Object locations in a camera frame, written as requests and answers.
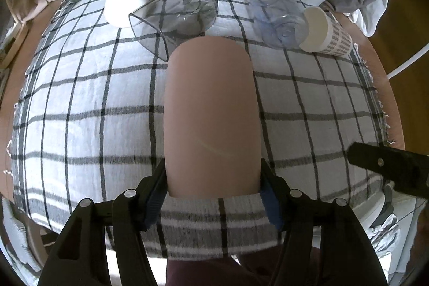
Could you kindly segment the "smoky grey transparent cup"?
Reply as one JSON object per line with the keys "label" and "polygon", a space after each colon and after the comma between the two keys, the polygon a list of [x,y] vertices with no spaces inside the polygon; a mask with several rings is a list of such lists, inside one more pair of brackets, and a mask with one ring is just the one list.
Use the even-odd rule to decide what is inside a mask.
{"label": "smoky grey transparent cup", "polygon": [[140,45],[166,62],[182,43],[203,36],[217,14],[218,0],[150,0],[129,22]]}

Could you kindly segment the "white curved floor lamp pole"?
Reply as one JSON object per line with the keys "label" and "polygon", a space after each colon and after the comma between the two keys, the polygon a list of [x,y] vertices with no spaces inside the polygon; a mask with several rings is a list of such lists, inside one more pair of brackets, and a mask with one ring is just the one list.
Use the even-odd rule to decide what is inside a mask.
{"label": "white curved floor lamp pole", "polygon": [[426,43],[423,48],[421,48],[417,53],[412,55],[408,60],[406,60],[404,63],[402,63],[400,66],[392,70],[390,73],[387,74],[387,79],[390,80],[391,78],[396,77],[399,73],[403,72],[408,68],[409,66],[413,65],[418,61],[420,58],[425,56],[429,51],[429,43]]}

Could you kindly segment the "houndstooth patterned paper cup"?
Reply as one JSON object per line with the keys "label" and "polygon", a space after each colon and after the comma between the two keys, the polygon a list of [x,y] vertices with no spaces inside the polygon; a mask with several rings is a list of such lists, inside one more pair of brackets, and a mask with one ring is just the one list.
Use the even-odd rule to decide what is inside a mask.
{"label": "houndstooth patterned paper cup", "polygon": [[352,51],[353,39],[350,34],[322,8],[306,8],[303,16],[308,25],[308,35],[299,45],[301,50],[338,57],[348,55]]}

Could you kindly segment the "checkered grey white tablecloth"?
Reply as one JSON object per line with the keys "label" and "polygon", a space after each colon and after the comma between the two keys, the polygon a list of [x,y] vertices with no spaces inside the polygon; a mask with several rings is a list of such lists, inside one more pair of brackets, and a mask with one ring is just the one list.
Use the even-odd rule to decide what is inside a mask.
{"label": "checkered grey white tablecloth", "polygon": [[[16,104],[12,175],[17,206],[55,232],[78,202],[116,198],[164,156],[167,64],[130,29],[110,25],[105,0],[65,3],[44,31]],[[246,0],[218,0],[203,36],[235,41],[252,62],[262,157],[313,199],[370,211],[382,177],[347,162],[354,142],[385,144],[372,77],[344,57],[275,50],[255,33]]]}

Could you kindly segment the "pink plastic cup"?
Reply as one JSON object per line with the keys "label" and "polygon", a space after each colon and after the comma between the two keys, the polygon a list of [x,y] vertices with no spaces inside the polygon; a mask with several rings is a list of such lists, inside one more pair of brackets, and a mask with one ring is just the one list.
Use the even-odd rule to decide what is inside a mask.
{"label": "pink plastic cup", "polygon": [[168,61],[164,158],[173,198],[231,198],[260,190],[260,110],[251,59],[218,36],[193,38]]}

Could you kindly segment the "clear bluish plastic cup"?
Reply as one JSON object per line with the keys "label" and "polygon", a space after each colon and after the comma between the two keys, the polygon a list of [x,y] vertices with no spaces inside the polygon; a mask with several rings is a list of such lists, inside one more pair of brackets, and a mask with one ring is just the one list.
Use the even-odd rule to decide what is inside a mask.
{"label": "clear bluish plastic cup", "polygon": [[274,49],[297,49],[307,38],[308,22],[297,0],[246,0],[256,32]]}

